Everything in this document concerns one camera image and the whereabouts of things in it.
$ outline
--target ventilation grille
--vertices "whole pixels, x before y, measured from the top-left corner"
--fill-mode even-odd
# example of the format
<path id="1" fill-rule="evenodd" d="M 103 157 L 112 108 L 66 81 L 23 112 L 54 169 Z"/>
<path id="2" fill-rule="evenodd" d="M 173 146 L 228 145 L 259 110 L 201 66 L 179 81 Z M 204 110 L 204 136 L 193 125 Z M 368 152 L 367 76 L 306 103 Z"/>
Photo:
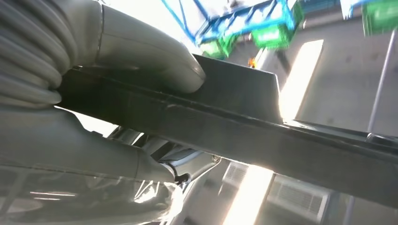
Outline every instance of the ventilation grille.
<path id="1" fill-rule="evenodd" d="M 330 191 L 284 176 L 275 177 L 267 201 L 320 224 Z"/>
<path id="2" fill-rule="evenodd" d="M 240 183 L 242 183 L 242 180 L 245 177 L 247 168 L 247 165 L 237 162 L 230 162 L 230 165 L 228 166 L 227 171 L 222 178 L 222 183 L 239 188 Z"/>

